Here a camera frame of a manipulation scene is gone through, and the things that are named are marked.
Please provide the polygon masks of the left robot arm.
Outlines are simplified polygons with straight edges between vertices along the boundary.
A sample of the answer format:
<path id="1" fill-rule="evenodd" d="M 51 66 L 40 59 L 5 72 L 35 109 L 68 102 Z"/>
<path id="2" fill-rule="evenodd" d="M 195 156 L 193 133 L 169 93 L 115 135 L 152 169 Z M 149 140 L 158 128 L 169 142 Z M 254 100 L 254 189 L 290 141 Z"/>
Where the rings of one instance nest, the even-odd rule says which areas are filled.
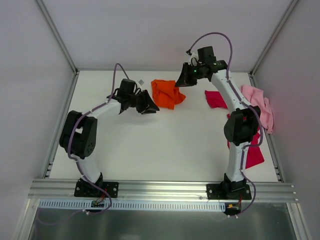
<path id="1" fill-rule="evenodd" d="M 59 145 L 74 160 L 80 173 L 74 192 L 76 197 L 108 195 L 106 182 L 94 156 L 98 127 L 109 117 L 120 115 L 129 108 L 136 109 L 141 115 L 155 114 L 160 110 L 147 90 L 124 78 L 104 102 L 86 112 L 72 110 L 67 114 Z"/>

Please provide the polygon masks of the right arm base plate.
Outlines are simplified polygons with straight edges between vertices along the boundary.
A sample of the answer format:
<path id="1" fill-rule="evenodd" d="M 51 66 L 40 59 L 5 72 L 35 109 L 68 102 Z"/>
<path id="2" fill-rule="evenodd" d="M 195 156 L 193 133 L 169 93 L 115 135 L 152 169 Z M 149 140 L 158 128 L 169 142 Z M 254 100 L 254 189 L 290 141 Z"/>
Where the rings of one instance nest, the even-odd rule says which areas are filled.
<path id="1" fill-rule="evenodd" d="M 235 191 L 226 190 L 222 183 L 209 183 L 206 185 L 206 194 L 208 200 L 251 200 L 252 194 L 250 186 Z"/>

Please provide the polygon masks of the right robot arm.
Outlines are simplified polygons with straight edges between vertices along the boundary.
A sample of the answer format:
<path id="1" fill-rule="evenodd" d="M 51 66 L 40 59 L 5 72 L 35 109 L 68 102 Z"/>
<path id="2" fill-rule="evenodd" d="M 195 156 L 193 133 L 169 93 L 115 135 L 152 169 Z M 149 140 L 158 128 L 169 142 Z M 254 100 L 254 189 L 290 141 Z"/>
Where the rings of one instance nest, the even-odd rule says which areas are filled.
<path id="1" fill-rule="evenodd" d="M 218 90 L 229 111 L 224 136 L 229 143 L 227 170 L 219 184 L 206 185 L 210 200 L 250 200 L 251 191 L 245 177 L 249 147 L 259 129 L 260 108 L 251 103 L 236 88 L 229 66 L 218 60 L 213 47 L 207 46 L 186 52 L 189 60 L 182 65 L 175 85 L 178 88 L 195 86 L 200 79 L 208 79 Z"/>

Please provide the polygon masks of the orange t shirt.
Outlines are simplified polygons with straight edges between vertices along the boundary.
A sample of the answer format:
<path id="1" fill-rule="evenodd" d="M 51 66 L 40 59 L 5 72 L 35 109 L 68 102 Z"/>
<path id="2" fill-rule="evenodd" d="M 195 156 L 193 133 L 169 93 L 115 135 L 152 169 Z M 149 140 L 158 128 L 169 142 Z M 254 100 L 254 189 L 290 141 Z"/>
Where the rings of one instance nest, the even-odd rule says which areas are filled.
<path id="1" fill-rule="evenodd" d="M 152 98 L 159 108 L 174 110 L 186 96 L 175 86 L 174 80 L 155 79 L 151 82 Z"/>

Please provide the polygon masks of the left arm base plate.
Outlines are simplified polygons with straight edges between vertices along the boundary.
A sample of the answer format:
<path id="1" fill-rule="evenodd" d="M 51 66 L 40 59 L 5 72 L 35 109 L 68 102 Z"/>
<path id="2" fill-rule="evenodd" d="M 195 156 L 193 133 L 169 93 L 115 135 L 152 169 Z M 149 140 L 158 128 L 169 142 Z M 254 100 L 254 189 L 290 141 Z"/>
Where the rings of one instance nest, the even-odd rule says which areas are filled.
<path id="1" fill-rule="evenodd" d="M 118 197 L 118 182 L 104 181 L 100 188 L 107 192 L 111 198 Z M 102 196 L 105 196 L 105 194 L 101 190 L 97 189 L 96 187 L 93 187 L 85 181 L 76 182 L 73 195 L 78 198 L 100 198 Z"/>

